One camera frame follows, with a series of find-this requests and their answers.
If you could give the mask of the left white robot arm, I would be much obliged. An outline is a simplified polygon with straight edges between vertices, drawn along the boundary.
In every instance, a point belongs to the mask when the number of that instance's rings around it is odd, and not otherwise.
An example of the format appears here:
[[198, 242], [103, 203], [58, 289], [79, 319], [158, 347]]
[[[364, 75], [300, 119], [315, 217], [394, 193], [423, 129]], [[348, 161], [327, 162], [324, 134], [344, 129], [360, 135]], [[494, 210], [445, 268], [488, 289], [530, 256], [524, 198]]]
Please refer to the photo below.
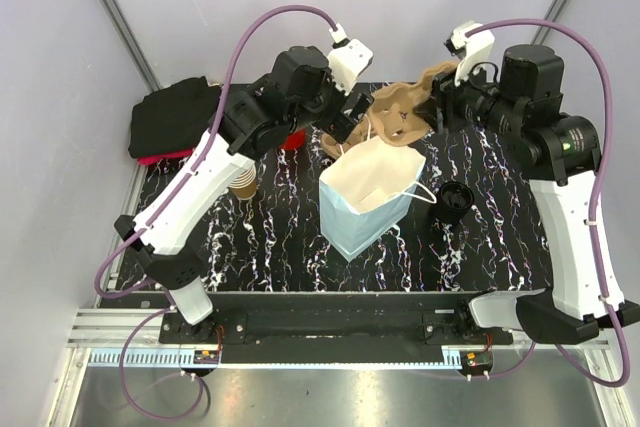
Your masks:
[[155, 202], [136, 216], [120, 216], [115, 229], [136, 253], [146, 276], [165, 288], [182, 315], [181, 331], [196, 343], [215, 333], [213, 304], [201, 278], [204, 264], [187, 240], [214, 201], [288, 136], [313, 126], [335, 141], [348, 139], [372, 103], [355, 91], [373, 60], [360, 41], [329, 53], [294, 46], [271, 71], [224, 99], [218, 129], [205, 132], [191, 157]]

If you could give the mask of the cardboard cup carrier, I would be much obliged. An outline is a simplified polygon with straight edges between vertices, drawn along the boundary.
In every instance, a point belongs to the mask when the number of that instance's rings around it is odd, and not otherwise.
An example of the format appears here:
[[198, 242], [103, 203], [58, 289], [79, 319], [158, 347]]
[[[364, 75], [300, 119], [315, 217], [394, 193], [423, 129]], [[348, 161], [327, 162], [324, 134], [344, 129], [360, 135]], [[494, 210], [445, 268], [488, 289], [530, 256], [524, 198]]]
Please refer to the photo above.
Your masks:
[[376, 134], [394, 147], [410, 145], [433, 130], [415, 113], [431, 93], [437, 74], [454, 72], [457, 61], [444, 61], [426, 68], [415, 83], [394, 82], [373, 93], [367, 116]]

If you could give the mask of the light blue paper bag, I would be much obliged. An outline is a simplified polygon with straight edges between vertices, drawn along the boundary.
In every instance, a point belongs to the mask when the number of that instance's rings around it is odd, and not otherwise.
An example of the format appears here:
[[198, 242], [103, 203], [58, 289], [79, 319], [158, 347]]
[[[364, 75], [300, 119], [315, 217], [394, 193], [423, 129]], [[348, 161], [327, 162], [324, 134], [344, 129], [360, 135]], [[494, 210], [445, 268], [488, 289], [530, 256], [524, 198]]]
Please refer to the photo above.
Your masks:
[[321, 234], [348, 262], [404, 218], [413, 199], [436, 202], [420, 182], [426, 157], [409, 146], [391, 146], [372, 131], [367, 120], [364, 140], [319, 176]]

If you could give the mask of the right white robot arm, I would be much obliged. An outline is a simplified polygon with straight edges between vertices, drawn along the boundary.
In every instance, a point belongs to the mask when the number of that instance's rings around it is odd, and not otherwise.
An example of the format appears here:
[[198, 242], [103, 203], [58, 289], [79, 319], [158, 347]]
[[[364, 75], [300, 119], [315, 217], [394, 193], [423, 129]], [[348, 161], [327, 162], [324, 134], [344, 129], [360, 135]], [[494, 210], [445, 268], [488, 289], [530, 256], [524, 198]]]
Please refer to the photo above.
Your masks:
[[597, 268], [593, 258], [588, 211], [601, 148], [589, 120], [560, 110], [563, 59], [547, 46], [511, 46], [489, 78], [489, 47], [446, 45], [460, 62], [434, 77], [428, 122], [439, 133], [473, 124], [503, 139], [534, 196], [553, 271], [546, 289], [470, 298], [454, 318], [457, 337], [472, 344], [502, 327], [539, 344], [576, 345], [615, 321], [638, 322], [639, 306], [625, 299], [611, 264]]

